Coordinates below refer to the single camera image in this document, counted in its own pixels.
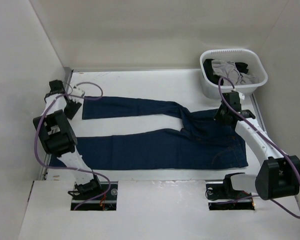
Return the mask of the dark blue denim trousers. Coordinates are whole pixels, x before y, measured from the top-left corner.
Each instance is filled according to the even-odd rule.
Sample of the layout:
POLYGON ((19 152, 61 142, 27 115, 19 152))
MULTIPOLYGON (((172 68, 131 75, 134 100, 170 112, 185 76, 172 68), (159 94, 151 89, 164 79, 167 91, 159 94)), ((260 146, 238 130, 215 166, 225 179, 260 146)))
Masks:
POLYGON ((82 119, 166 115, 182 121, 180 130, 80 137, 77 150, 94 170, 223 170, 248 166, 245 141, 215 121, 216 109, 191 112, 173 101, 105 96, 85 100, 82 119))

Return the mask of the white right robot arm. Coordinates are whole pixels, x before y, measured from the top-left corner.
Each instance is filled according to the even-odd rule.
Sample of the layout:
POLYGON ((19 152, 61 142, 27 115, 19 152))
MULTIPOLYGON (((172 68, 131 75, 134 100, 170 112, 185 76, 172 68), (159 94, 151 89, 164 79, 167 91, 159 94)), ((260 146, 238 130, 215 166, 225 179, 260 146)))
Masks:
POLYGON ((221 105, 214 116, 216 122, 230 126, 250 147, 260 164, 258 174, 234 173, 225 176, 222 192, 228 198, 240 191, 256 193, 263 200, 295 196, 300 191, 300 160, 285 158, 259 126, 250 110, 243 110, 241 94, 223 93, 221 105))

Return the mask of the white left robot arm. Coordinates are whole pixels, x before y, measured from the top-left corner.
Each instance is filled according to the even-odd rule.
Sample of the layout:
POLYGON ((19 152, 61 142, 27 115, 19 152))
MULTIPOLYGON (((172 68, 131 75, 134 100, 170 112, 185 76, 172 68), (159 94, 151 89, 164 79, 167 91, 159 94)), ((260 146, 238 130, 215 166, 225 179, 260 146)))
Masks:
POLYGON ((44 97, 43 113, 33 119, 36 129, 34 149, 38 149, 40 142, 48 155, 56 157, 64 164, 64 167, 51 166, 51 169, 67 169, 73 172, 76 182, 74 190, 69 192, 70 195, 98 199, 103 192, 102 185, 98 176, 79 154, 78 140, 69 122, 81 108, 82 103, 78 99, 83 98, 85 93, 77 88, 73 90, 79 93, 78 96, 67 93, 61 80, 50 81, 49 88, 50 91, 44 97))

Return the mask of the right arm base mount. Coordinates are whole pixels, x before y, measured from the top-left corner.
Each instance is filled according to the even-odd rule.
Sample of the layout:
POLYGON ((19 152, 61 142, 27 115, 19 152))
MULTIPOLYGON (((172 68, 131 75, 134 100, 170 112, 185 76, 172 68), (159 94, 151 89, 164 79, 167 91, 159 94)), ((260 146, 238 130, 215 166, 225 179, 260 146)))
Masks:
POLYGON ((255 204, 251 193, 233 190, 222 181, 207 181, 205 197, 210 211, 254 211, 255 204))

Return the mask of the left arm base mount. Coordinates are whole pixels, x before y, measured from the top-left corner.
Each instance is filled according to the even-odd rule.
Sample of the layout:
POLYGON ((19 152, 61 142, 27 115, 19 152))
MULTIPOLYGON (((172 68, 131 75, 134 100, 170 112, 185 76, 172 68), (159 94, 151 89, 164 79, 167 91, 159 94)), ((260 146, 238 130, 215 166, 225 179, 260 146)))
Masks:
POLYGON ((115 211, 118 198, 117 181, 109 183, 100 181, 94 175, 93 179, 85 184, 74 184, 73 190, 68 191, 71 196, 71 211, 115 211))

